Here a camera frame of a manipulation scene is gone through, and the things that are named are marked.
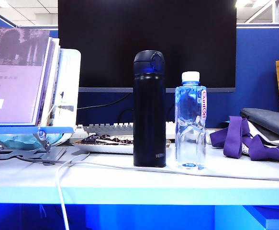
purple strap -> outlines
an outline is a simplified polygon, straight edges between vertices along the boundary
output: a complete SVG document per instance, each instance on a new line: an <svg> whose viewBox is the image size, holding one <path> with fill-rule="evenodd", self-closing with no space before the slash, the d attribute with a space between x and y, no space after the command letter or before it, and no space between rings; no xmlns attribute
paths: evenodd
<svg viewBox="0 0 279 230"><path fill-rule="evenodd" d="M269 148L263 145L260 136L251 138L247 119L230 116L228 128L214 132L211 135L212 146L223 147L227 157L239 159L242 154L242 143L248 146L252 161L274 159L279 160L279 147Z"/></svg>
<svg viewBox="0 0 279 230"><path fill-rule="evenodd" d="M242 152L242 118L230 116L230 124L223 147L223 153L227 157L240 158Z"/></svg>

thermos lid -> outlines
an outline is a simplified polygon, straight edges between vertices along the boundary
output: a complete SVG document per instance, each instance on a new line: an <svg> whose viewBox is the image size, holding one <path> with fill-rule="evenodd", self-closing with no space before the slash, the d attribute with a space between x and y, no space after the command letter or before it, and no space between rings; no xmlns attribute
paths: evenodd
<svg viewBox="0 0 279 230"><path fill-rule="evenodd" d="M163 54L156 50L145 50L137 53L134 58L134 74L142 73L165 74Z"/></svg>

desk surface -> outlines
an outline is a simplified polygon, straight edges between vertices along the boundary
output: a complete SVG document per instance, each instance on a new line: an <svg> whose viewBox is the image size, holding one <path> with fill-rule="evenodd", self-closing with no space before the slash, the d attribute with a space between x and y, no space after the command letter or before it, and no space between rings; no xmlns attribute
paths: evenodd
<svg viewBox="0 0 279 230"><path fill-rule="evenodd" d="M76 147L68 147L64 160L71 159ZM172 147L167 163L174 155ZM90 162L114 165L133 165L132 155L91 154ZM228 171L236 168L225 158L221 149L207 148L209 164L219 164ZM267 165L277 168L279 163L250 161L249 168ZM0 161L0 203L60 203L56 188L58 165L44 166L19 159ZM176 204L176 205L279 205L279 181L250 180L170 174L163 172L123 171L91 168L84 165L61 169L61 186L67 204Z"/></svg>

thermos logo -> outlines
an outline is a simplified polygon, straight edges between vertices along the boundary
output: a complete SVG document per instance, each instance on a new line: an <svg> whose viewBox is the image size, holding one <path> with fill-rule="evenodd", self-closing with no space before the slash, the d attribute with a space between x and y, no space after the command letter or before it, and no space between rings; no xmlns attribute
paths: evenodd
<svg viewBox="0 0 279 230"><path fill-rule="evenodd" d="M155 157L156 157L156 158L159 158L159 157L164 157L164 156L165 156L165 154L164 154L164 153L155 154Z"/></svg>
<svg viewBox="0 0 279 230"><path fill-rule="evenodd" d="M202 114L203 119L206 119L206 106L207 106L206 90L203 90L202 91L202 104L201 104L201 114Z"/></svg>

thermos bottle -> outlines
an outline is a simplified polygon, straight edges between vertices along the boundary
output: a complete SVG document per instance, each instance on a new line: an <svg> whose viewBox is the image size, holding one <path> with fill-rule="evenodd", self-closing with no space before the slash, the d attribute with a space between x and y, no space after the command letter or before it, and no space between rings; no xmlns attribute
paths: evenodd
<svg viewBox="0 0 279 230"><path fill-rule="evenodd" d="M134 59L134 166L165 167L165 60L155 50Z"/></svg>

